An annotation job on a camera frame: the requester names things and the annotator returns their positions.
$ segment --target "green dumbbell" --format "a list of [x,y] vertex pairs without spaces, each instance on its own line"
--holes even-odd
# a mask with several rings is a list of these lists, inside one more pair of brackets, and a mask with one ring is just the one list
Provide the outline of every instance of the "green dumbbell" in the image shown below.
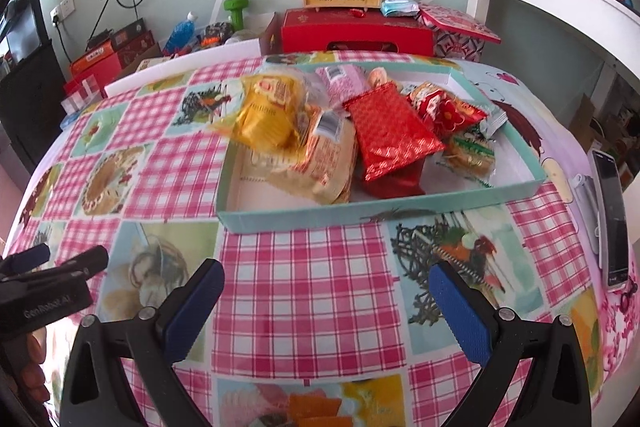
[[242,20],[242,10],[249,6],[249,0],[225,0],[224,8],[231,12],[231,23],[235,31],[244,29],[244,21]]

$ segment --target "red flower packet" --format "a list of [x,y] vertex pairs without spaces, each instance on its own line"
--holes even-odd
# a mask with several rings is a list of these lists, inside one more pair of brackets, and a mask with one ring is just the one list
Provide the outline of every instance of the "red flower packet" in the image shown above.
[[344,103],[356,128],[365,181],[444,150],[394,84],[384,84]]
[[423,196],[424,190],[420,188],[422,169],[424,169],[424,158],[396,169],[377,180],[363,182],[362,188],[371,196],[381,200]]
[[464,131],[487,117],[483,110],[429,82],[416,87],[409,93],[407,100],[424,124],[440,139]]

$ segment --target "blue gripper pad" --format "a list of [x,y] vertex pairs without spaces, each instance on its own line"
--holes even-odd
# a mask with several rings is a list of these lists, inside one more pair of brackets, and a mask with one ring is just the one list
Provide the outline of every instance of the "blue gripper pad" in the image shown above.
[[36,245],[29,250],[25,250],[19,253],[14,253],[5,258],[3,265],[8,268],[8,272],[5,275],[19,275],[21,273],[27,273],[34,268],[45,264],[49,257],[51,257],[51,252],[49,251],[49,247],[42,243],[41,245]]
[[429,291],[469,362],[484,367],[493,349],[490,330],[438,264],[429,271]]
[[164,359],[168,363],[180,362],[187,357],[224,286],[222,264],[213,261],[164,330]]

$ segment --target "shelf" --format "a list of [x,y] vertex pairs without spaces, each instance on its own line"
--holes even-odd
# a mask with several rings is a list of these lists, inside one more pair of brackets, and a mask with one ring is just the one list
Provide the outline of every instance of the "shelf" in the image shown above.
[[[603,47],[624,66],[618,70],[613,64],[618,73],[640,92],[640,16],[635,11],[619,0],[520,1],[557,17]],[[469,0],[466,12],[484,23],[489,3],[490,0]],[[597,91],[598,97],[606,94],[602,89]],[[604,100],[594,101],[596,107],[601,103]]]

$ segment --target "blue plastic bottle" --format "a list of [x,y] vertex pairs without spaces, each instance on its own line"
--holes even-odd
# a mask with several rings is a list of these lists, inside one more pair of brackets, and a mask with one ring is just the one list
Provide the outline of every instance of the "blue plastic bottle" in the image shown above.
[[193,37],[193,34],[196,31],[196,25],[194,22],[197,18],[197,16],[189,12],[187,20],[182,21],[174,28],[169,40],[164,45],[164,49],[162,49],[162,54],[164,56],[168,57],[169,55],[173,55],[187,45],[187,42],[191,40],[191,37]]

